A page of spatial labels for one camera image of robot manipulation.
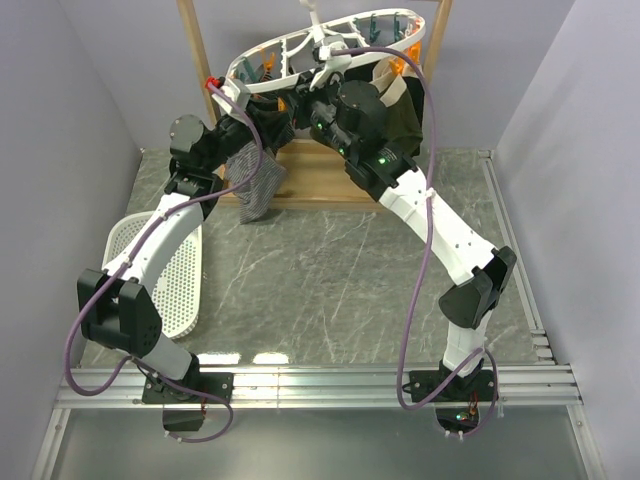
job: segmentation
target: wooden board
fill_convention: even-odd
[[[453,0],[431,0],[439,5],[434,15],[431,35],[423,60],[427,81],[433,78],[438,55],[449,21]],[[196,68],[199,87],[203,92],[207,111],[213,125],[220,118],[217,104],[204,84],[211,75],[202,34],[193,0],[177,0],[191,56]],[[344,159],[331,149],[313,140],[294,140],[278,154],[278,161],[289,176],[273,200],[274,208],[312,208],[337,210],[380,210],[380,206],[358,187],[344,171]],[[232,195],[223,197],[221,204],[237,205]]]

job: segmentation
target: white perforated plate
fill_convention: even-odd
[[[109,233],[103,266],[117,257],[142,229],[153,212],[120,220]],[[162,333],[169,338],[187,335],[198,321],[202,280],[202,227],[196,228],[163,270],[151,295],[162,318]]]

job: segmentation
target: red connector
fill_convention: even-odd
[[[218,80],[216,77],[209,77],[207,78],[207,81],[204,82],[204,88],[206,88],[207,90],[212,90],[211,85],[213,85],[216,88],[220,88],[222,86],[222,82]]]

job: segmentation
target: metal bar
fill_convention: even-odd
[[[436,366],[412,369],[436,370]],[[393,408],[398,407],[393,366],[203,368],[205,372],[232,372],[234,408]],[[86,388],[104,383],[105,370],[77,370],[74,376]],[[582,400],[570,367],[512,366],[499,369],[500,392],[509,405],[580,405]],[[97,397],[81,397],[62,383],[56,408],[162,408],[142,405],[144,377],[124,370],[111,388]],[[200,408],[176,405],[176,408]]]
[[[538,312],[538,307],[536,306],[535,299],[533,298],[531,284],[529,283],[527,272],[524,268],[522,255],[520,254],[520,249],[518,248],[518,242],[516,241],[516,236],[513,231],[513,227],[511,226],[511,221],[509,220],[509,214],[504,204],[502,193],[500,192],[500,186],[498,185],[498,180],[496,179],[495,170],[493,169],[493,163],[490,157],[483,158],[483,160],[484,174],[487,180],[487,184],[489,185],[489,193],[491,194],[491,198],[493,200],[493,205],[496,210],[496,215],[498,217],[498,223],[500,224],[502,236],[505,239],[505,242],[507,242],[507,245],[509,245],[518,256],[518,263],[516,265],[516,268],[513,270],[513,277],[518,286],[518,291],[520,292],[520,299],[522,301],[522,306],[524,307],[527,322],[529,323],[529,327],[532,331],[544,331],[544,326],[542,325],[542,321],[540,320],[540,313]]]
[[[606,480],[607,475],[600,458],[600,452],[582,405],[567,406],[573,433],[578,443],[578,450],[582,457],[582,463],[587,471],[589,480]]]
[[[31,480],[48,480],[51,478],[53,467],[60,451],[60,444],[69,422],[70,413],[70,410],[60,408],[54,408],[51,413],[49,426],[44,434],[44,440],[31,474]]]

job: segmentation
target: gray fabric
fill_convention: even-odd
[[[258,163],[259,150],[255,143],[245,145],[227,161],[226,178],[232,185],[247,178]],[[269,209],[271,199],[287,176],[285,168],[276,162],[271,150],[265,150],[258,173],[243,187],[236,190],[240,200],[240,223],[258,220]]]

